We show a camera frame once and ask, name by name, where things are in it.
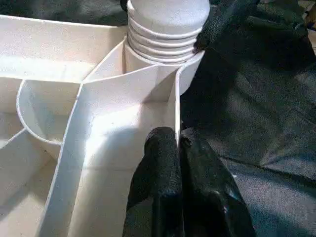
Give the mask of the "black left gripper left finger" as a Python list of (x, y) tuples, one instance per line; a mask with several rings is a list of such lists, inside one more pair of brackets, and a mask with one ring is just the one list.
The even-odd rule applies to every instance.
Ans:
[(175, 132), (153, 129), (129, 189), (124, 237), (183, 236), (182, 179)]

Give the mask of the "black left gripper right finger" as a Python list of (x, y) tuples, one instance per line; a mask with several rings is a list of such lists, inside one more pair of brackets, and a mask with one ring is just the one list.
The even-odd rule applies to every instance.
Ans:
[(181, 132), (180, 163), (186, 236), (256, 236), (232, 174), (194, 128)]

